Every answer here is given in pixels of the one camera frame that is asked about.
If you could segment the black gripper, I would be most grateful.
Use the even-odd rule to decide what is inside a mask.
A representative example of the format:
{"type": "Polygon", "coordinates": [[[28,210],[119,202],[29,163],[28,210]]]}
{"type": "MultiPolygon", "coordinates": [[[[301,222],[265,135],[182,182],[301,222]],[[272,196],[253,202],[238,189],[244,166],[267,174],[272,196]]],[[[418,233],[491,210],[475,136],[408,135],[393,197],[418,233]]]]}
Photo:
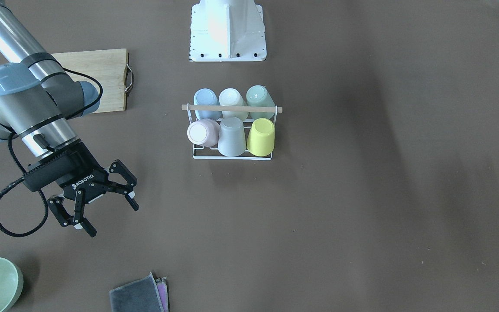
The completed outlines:
{"type": "Polygon", "coordinates": [[[23,177],[24,185],[32,192],[56,182],[66,198],[75,200],[75,213],[71,215],[67,212],[64,208],[65,198],[58,195],[49,198],[50,211],[62,227],[83,229],[90,237],[95,237],[97,230],[84,216],[87,202],[106,193],[117,193],[126,199],[134,211],[139,210],[139,204],[134,199],[137,179],[133,173],[119,159],[104,169],[82,141],[74,141],[43,158],[31,166],[23,177]],[[110,180],[109,176],[113,174],[121,176],[123,182],[110,180]]]}

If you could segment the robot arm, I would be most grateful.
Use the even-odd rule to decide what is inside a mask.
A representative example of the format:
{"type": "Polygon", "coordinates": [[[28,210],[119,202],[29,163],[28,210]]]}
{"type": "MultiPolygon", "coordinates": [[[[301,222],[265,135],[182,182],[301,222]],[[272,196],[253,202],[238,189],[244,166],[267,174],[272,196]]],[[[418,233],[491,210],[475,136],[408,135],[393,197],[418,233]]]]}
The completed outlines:
{"type": "Polygon", "coordinates": [[[69,124],[98,109],[101,83],[88,75],[74,81],[72,71],[39,44],[3,0],[0,52],[8,60],[0,65],[0,142],[6,142],[22,172],[0,192],[0,201],[22,184],[38,193],[44,205],[44,217],[34,229],[14,233],[0,221],[0,231],[11,237],[32,235],[53,213],[62,227],[95,237],[84,208],[106,193],[121,194],[138,211],[133,173],[118,159],[102,167],[69,124]]]}

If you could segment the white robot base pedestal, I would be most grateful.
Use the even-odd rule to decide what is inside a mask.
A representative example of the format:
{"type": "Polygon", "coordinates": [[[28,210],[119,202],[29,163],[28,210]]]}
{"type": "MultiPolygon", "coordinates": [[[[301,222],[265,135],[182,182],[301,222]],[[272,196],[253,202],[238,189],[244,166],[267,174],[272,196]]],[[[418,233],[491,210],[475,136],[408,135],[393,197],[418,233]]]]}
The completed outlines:
{"type": "Polygon", "coordinates": [[[189,61],[267,58],[263,8],[253,0],[201,0],[191,8],[189,61]]]}

